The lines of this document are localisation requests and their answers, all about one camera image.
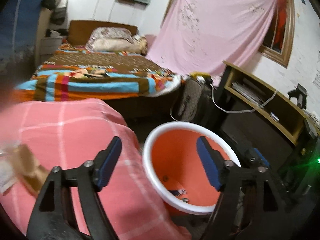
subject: pink sheet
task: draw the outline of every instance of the pink sheet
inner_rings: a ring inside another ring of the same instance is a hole
[[[276,0],[175,0],[147,58],[179,74],[242,66],[268,31]]]
[[[20,140],[49,170],[55,165],[74,168],[93,160],[114,136],[119,136],[122,153],[109,185],[99,196],[120,240],[191,239],[185,228],[172,223],[162,199],[146,178],[134,132],[103,101],[29,101],[2,113],[0,124],[1,143]],[[76,188],[72,188],[72,197],[79,228],[88,233]],[[26,233],[35,198],[16,183],[7,195],[0,196],[0,201],[15,225]]]

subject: white wall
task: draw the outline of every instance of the white wall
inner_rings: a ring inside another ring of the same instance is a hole
[[[108,21],[115,0],[99,0],[94,19]],[[142,34],[157,34],[169,0],[151,0],[148,6],[128,3],[114,4],[111,22],[136,25]],[[70,20],[92,20],[97,0],[69,0],[67,27]]]
[[[252,73],[284,95],[297,83],[307,89],[307,110],[320,114],[320,89],[313,80],[320,70],[320,20],[310,2],[294,0],[295,32],[288,68],[257,53],[248,65]]]
[[[152,0],[139,24],[139,30],[142,34],[157,35],[159,33],[168,3],[169,0]]]

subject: small object in bucket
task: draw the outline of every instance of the small object in bucket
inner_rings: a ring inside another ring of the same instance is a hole
[[[168,177],[167,175],[164,175],[164,176],[163,176],[163,181],[164,181],[164,182],[167,182],[168,180],[169,180],[169,177]]]
[[[189,203],[189,199],[186,198],[186,197],[182,198],[181,200],[182,200],[183,202],[185,202],[185,203]]]
[[[185,195],[185,194],[187,193],[187,191],[186,191],[185,189],[169,190],[169,192],[170,192],[172,195],[176,196],[176,197],[178,197],[178,196],[180,196],[180,195]]]

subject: floral pillow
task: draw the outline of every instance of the floral pillow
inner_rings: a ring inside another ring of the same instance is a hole
[[[85,48],[87,50],[93,50],[93,44],[99,39],[114,40],[124,39],[133,43],[131,32],[125,28],[112,28],[112,27],[99,27],[96,28],[90,36]]]

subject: plastic bucket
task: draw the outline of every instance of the plastic bucket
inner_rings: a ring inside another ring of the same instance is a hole
[[[240,166],[236,154],[223,139],[188,122],[158,126],[149,134],[143,149],[143,167],[158,194],[175,209],[195,215],[212,213],[220,195],[209,184],[197,154],[196,140],[200,136],[205,136],[210,146],[220,151],[225,159]],[[180,189],[187,193],[176,197],[169,192]]]

